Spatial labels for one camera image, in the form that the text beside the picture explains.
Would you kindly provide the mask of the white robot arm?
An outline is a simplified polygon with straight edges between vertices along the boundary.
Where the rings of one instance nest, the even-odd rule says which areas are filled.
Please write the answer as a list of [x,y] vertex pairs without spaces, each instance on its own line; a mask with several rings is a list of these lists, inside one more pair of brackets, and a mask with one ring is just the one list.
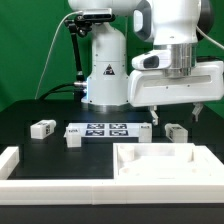
[[[68,0],[78,20],[92,27],[93,69],[85,107],[116,110],[127,104],[148,107],[158,123],[160,105],[192,103],[198,115],[205,101],[224,97],[224,62],[198,62],[198,37],[210,28],[209,0]],[[132,59],[125,72],[125,38],[112,28],[113,16],[133,17],[136,36],[153,49]]]

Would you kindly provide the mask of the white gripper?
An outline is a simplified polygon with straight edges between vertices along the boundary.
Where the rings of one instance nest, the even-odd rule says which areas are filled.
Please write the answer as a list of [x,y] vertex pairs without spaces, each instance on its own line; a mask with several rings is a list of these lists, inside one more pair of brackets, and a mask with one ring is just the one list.
[[179,78],[165,76],[169,60],[157,68],[143,67],[143,60],[156,57],[146,53],[132,59],[134,70],[129,76],[128,101],[134,107],[149,106],[153,125],[158,125],[157,106],[195,103],[193,121],[197,122],[205,101],[220,100],[224,96],[224,63],[222,61],[199,62],[191,74]]

